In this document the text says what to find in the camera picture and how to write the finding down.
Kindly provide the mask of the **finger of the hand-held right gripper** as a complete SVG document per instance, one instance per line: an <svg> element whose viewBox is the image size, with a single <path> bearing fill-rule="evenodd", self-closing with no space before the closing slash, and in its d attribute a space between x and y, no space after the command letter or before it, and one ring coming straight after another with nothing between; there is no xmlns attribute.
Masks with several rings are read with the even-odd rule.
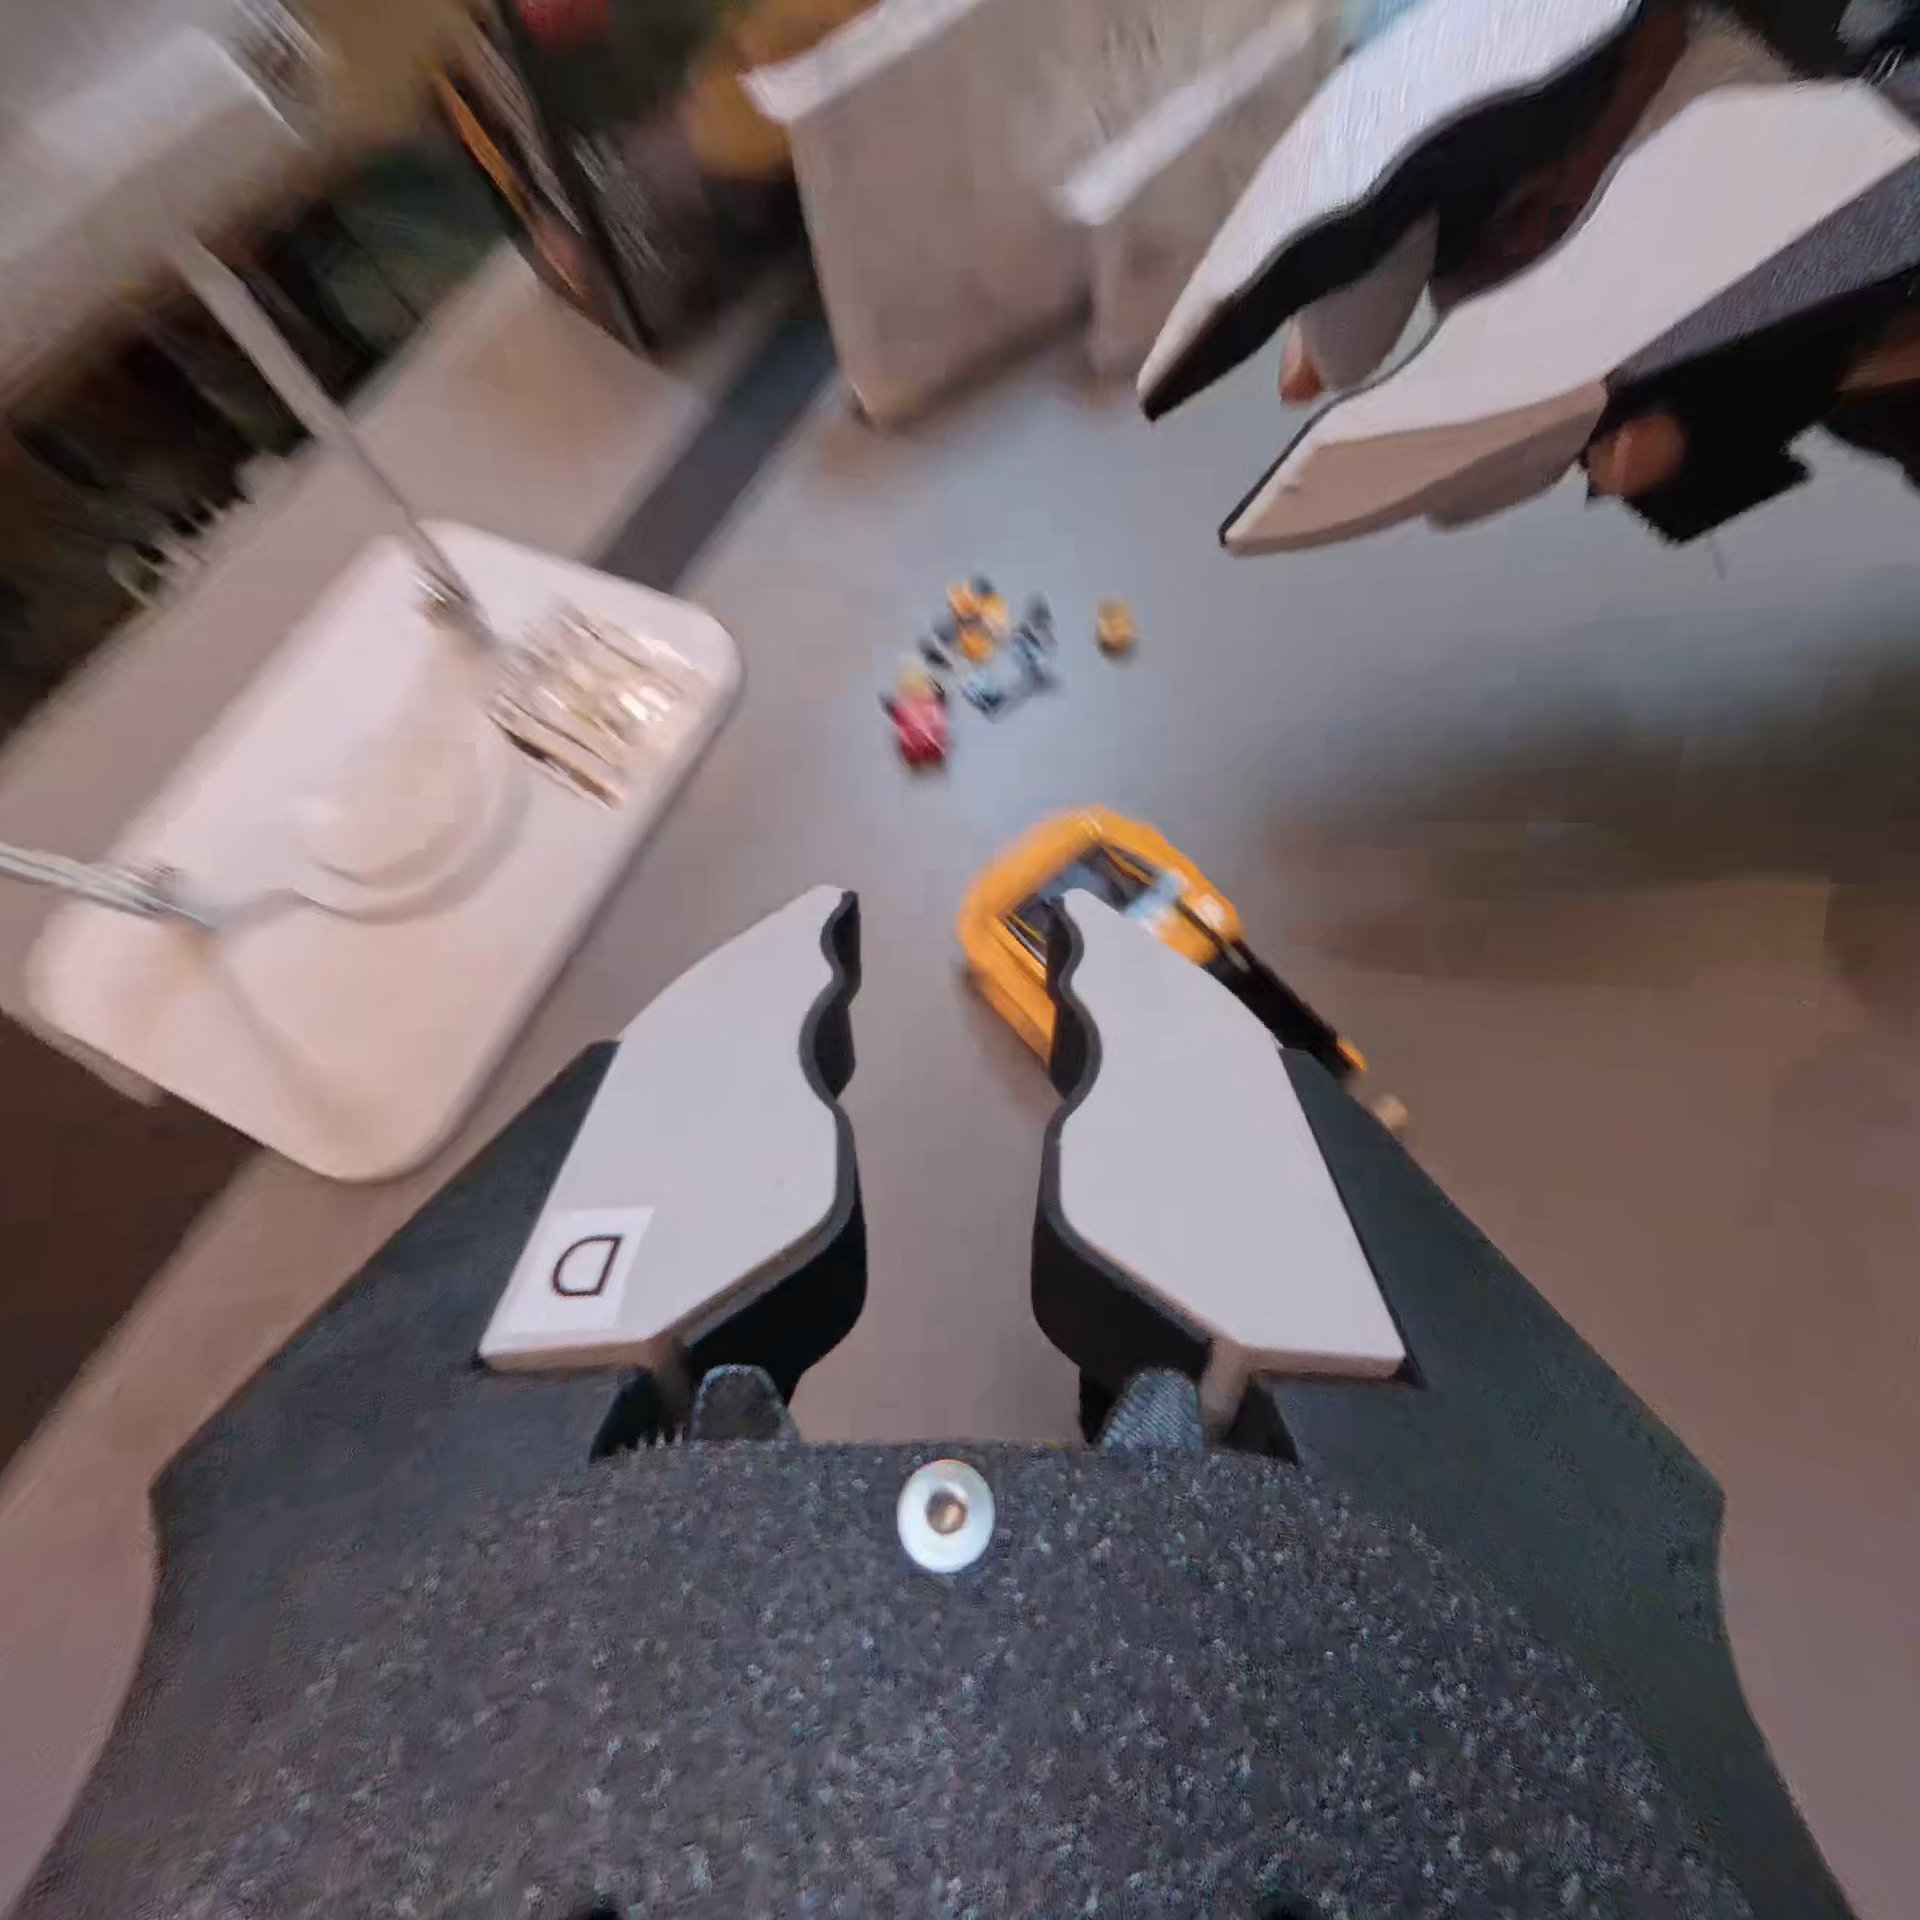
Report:
<svg viewBox="0 0 1920 1920"><path fill-rule="evenodd" d="M1234 373L1423 223L1500 203L1594 119L1643 15L1630 3L1431 3L1363 44L1208 244L1137 377L1143 416Z"/></svg>
<svg viewBox="0 0 1920 1920"><path fill-rule="evenodd" d="M1475 520L1550 488L1615 373L1912 160L1913 119L1862 80L1703 91L1617 161L1556 247L1315 419L1223 549Z"/></svg>

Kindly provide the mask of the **pile of small lego parts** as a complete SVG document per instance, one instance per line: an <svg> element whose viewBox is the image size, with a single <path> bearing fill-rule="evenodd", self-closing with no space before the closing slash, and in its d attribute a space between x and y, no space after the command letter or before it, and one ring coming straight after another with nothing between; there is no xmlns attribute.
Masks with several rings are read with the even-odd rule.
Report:
<svg viewBox="0 0 1920 1920"><path fill-rule="evenodd" d="M911 707L961 701L978 717L1002 721L1059 686L1049 599L1033 592L1012 606L978 574L947 588L945 611L880 691L880 710L900 717Z"/></svg>

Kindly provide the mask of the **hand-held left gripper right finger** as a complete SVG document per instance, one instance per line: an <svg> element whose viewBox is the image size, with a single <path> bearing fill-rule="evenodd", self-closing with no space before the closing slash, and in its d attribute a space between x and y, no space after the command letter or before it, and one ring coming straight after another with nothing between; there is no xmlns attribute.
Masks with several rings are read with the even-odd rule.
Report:
<svg viewBox="0 0 1920 1920"><path fill-rule="evenodd" d="M1030 1295L1103 1428L1143 1375L1232 1428L1268 1382L1409 1384L1402 1321L1289 1046L1222 975L1090 889L1047 911Z"/></svg>

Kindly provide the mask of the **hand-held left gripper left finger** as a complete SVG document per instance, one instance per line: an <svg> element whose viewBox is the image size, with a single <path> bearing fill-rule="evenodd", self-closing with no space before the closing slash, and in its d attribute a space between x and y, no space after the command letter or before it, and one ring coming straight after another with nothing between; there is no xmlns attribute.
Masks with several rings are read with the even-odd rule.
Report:
<svg viewBox="0 0 1920 1920"><path fill-rule="evenodd" d="M479 1336L483 1367L640 1369L671 1398L744 1367L793 1398L866 1302L844 1111L860 977L858 894L815 884L619 1030Z"/></svg>

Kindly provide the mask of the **yellow lego car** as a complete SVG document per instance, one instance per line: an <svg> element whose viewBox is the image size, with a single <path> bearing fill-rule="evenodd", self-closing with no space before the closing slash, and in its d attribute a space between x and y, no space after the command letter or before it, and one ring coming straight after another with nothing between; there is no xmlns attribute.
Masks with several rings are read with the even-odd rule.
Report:
<svg viewBox="0 0 1920 1920"><path fill-rule="evenodd" d="M1057 1014L1055 907L1072 892L1090 894L1210 972L1280 1045L1313 1056L1393 1135L1406 1135L1409 1108L1391 1093L1366 1093L1369 1065L1361 1048L1248 945L1240 910L1212 878L1156 827L1110 806L1071 808L1023 831L974 878L955 916L974 990L1046 1065Z"/></svg>

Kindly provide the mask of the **lego sticker sheet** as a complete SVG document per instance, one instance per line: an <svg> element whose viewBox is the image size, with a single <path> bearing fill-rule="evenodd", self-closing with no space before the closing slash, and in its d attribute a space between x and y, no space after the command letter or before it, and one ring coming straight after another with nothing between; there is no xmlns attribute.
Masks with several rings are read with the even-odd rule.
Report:
<svg viewBox="0 0 1920 1920"><path fill-rule="evenodd" d="M623 808L712 691L676 646L558 600L506 646L484 717L567 792Z"/></svg>

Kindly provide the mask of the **person's right hand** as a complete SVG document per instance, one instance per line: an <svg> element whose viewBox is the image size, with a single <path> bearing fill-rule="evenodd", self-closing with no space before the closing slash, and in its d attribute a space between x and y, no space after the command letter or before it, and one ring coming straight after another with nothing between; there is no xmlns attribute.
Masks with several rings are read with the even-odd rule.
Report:
<svg viewBox="0 0 1920 1920"><path fill-rule="evenodd" d="M1287 405L1345 392L1382 369L1423 305L1436 241L1438 216L1423 216L1367 275L1322 294L1294 317L1280 359L1280 398Z"/></svg>

